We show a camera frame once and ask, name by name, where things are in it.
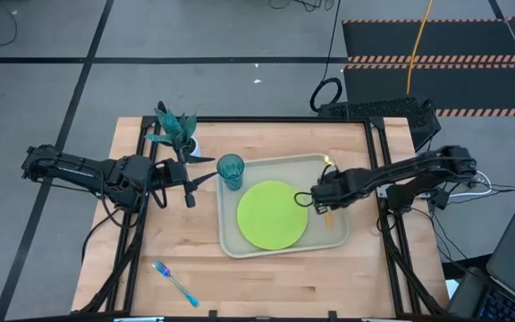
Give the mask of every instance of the wooden table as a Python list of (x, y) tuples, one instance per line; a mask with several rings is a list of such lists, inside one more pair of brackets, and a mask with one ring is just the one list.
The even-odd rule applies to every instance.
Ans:
[[(140, 118), (121, 118), (111, 158), (135, 153)], [(405, 119), (385, 119), (393, 162), (414, 157)], [(195, 134), (202, 154), (219, 158), (236, 153), (244, 159), (325, 153), (341, 169), (370, 168), (364, 126), (354, 123), (199, 123)], [(376, 146), (378, 137), (373, 135)], [(377, 149), (380, 165), (382, 156)], [(160, 148), (157, 160), (173, 155)], [(189, 166), (190, 177), (214, 171), (215, 162)], [(219, 245), (215, 178), (195, 192), (197, 206), (186, 208), (182, 187), (167, 191), (166, 209), (151, 202), (137, 275), (132, 315), (207, 316), (217, 309), (228, 317), (394, 317), (390, 280), (381, 234), (376, 230), (374, 196), (351, 205), (350, 238), (341, 247), (261, 258), (235, 259)], [(415, 202), (426, 211), (426, 204)], [(100, 203), (94, 223), (105, 217)], [(448, 302), (441, 261), (430, 221), (417, 212), (404, 223), (415, 273), (441, 305)], [(85, 305), (113, 268), (119, 229), (101, 226), (92, 236), (73, 301)], [(196, 309), (178, 289), (160, 276), (152, 262), (161, 259), (200, 301)], [(406, 282), (400, 270), (404, 309), (410, 312)], [(119, 285), (123, 294), (125, 276)], [(116, 308), (122, 307), (122, 295)]]

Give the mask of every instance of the floor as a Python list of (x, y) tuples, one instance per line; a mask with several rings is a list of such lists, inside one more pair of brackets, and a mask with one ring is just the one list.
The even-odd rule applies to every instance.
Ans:
[[(3, 3), (19, 34), (0, 47), (0, 57), (85, 57), (106, 0)], [(426, 3), (343, 0), (340, 18), (420, 19)], [(498, 4), (505, 16), (515, 15), (515, 0)], [(97, 57), (323, 57), (333, 13), (306, 13), (298, 4), (274, 10), (267, 0), (114, 0)], [(494, 18), (494, 12), (488, 0), (436, 0), (430, 18)], [(0, 7), (0, 41), (12, 36), (13, 23)], [(333, 56), (346, 56), (340, 28)], [(63, 63), (0, 64), (0, 295), (38, 195), (36, 184), (20, 178), (25, 150), (56, 141), (83, 68), (77, 60)], [(341, 68), (331, 64), (328, 75), (341, 76)], [(323, 70), (322, 64), (94, 64), (65, 151), (106, 158), (116, 119), (152, 114), (158, 99), (175, 112), (201, 115), (313, 115), (309, 95)], [(331, 93), (323, 95), (320, 100)], [(440, 122), (433, 148), (466, 146), (493, 183), (515, 185), (515, 118)], [(50, 191), (7, 319), (69, 312), (95, 206), (86, 195)], [(437, 215), (462, 252), (474, 257), (494, 250), (514, 208), (515, 193), (507, 193)], [(462, 258), (451, 251), (453, 259)]]

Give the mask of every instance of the green plant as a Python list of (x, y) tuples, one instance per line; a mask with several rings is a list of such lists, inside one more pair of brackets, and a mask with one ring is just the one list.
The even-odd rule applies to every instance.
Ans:
[(192, 135), (196, 130), (196, 114), (186, 117), (182, 114), (179, 119), (172, 114), (172, 111), (168, 110), (163, 112), (158, 108), (155, 108), (158, 122), (162, 129), (165, 131), (164, 135), (147, 134), (146, 139), (153, 142), (161, 142), (167, 145), (182, 145), (186, 148), (193, 148)]

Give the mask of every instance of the green plate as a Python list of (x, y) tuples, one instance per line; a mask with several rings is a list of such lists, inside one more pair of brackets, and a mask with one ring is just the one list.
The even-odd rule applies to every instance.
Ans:
[(308, 225), (308, 210), (293, 199), (296, 192), (289, 184), (274, 181), (249, 188), (238, 205), (238, 226), (243, 236), (264, 250), (292, 246)]

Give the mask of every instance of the glass cup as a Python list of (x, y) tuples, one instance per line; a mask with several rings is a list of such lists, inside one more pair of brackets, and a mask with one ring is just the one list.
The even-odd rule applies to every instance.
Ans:
[(244, 164), (240, 156), (227, 154), (220, 157), (216, 167), (229, 190), (236, 191), (241, 188)]

